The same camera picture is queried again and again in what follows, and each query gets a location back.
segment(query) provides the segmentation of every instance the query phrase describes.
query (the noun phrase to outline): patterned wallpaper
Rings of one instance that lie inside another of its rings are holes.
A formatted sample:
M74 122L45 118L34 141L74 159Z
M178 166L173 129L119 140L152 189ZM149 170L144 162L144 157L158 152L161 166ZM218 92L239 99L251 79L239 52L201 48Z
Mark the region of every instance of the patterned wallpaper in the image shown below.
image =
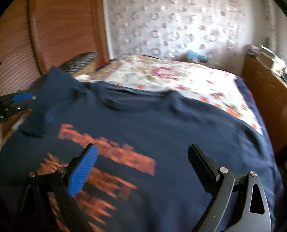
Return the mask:
M184 61L191 49L212 67L239 73L251 44L249 0L105 0L105 6L114 57Z

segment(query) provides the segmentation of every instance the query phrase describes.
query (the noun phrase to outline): blue object on shelf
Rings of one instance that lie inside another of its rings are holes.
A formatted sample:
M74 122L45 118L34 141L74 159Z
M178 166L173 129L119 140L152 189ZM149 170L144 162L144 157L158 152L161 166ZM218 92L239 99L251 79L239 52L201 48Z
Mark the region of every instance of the blue object on shelf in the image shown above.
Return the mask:
M205 62L208 61L208 57L203 56L203 55L199 55L199 54L197 54L196 52L194 52L192 50L189 50L187 52L187 58L188 59L193 59L194 61L205 61Z

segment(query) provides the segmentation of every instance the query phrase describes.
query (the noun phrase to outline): navy blue t-shirt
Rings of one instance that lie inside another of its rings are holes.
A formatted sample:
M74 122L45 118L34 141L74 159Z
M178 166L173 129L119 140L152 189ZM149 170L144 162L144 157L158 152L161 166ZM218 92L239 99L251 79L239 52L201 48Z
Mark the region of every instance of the navy blue t-shirt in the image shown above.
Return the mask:
M0 181L8 186L30 171L69 163L88 143L97 146L95 166L76 196L93 228L191 231L211 200L189 163L191 144L233 173L256 171L274 223L280 174L263 136L176 91L81 83L53 68L20 130L1 153ZM219 230L232 208L230 203Z

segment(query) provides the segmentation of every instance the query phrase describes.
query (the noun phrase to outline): blue gripper pad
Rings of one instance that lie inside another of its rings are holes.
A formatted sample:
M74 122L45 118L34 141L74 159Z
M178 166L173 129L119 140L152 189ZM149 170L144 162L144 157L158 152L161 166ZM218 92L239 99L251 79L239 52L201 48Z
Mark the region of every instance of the blue gripper pad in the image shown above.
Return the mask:
M16 96L14 96L12 98L12 102L25 101L25 100L31 99L32 97L33 97L33 94L31 94L30 92L22 93L22 94L18 94Z
M74 197L84 186L97 159L97 147L91 145L69 177L68 193Z

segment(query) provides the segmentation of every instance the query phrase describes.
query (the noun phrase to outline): wooden dresser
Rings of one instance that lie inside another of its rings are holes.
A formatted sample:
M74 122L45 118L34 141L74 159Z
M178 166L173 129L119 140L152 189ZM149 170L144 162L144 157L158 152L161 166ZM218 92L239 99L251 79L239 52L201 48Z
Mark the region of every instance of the wooden dresser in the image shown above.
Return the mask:
M250 56L241 77L253 94L275 155L287 154L287 85Z

